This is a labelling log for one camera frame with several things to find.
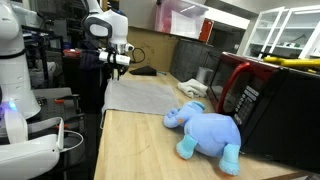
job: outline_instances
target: cabinet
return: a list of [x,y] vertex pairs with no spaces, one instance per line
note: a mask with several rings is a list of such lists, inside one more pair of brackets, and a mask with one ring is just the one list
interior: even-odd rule
[[319,43],[320,5],[261,12],[244,56],[261,59],[264,53],[308,58]]

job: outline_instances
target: stuffed elephant leg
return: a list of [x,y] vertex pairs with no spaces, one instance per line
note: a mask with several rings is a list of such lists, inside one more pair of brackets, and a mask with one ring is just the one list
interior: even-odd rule
[[191,158],[194,148],[197,146],[197,144],[198,141],[193,139],[189,134],[186,134],[183,137],[183,140],[177,144],[177,152],[179,153],[180,157],[189,159]]
[[239,145],[227,144],[224,147],[223,156],[220,160],[220,169],[230,175],[239,174]]

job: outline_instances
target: gray towel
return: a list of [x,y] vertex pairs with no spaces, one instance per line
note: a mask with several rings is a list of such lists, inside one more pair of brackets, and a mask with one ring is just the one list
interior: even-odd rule
[[105,92],[106,109],[165,115],[178,108],[171,86],[129,80],[111,80]]

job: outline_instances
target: red microwave frame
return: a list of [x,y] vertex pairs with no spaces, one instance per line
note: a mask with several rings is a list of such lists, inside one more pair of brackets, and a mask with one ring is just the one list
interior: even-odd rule
[[223,62],[228,62],[235,65],[235,70],[232,72],[231,76],[228,78],[226,84],[224,85],[220,99],[218,99],[218,101],[216,101],[216,98],[214,97],[214,94],[211,90],[211,84],[208,88],[208,96],[211,104],[213,105],[216,113],[220,114],[226,114],[223,111],[224,100],[234,81],[242,72],[250,72],[253,74],[253,76],[261,79],[264,83],[267,83],[273,76],[273,74],[278,71],[277,66],[267,64],[258,60],[237,56],[231,53],[222,53],[219,61],[219,65],[216,70],[219,70],[219,66]]

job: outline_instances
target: cloth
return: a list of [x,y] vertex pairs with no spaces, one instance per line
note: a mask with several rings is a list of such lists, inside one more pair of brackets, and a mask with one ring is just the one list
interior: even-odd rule
[[102,111],[115,109],[129,112],[165,115],[178,101],[167,85],[129,80],[110,80]]
[[178,83],[178,89],[184,92],[190,98],[206,97],[208,87],[201,84],[195,79],[190,79],[187,82]]

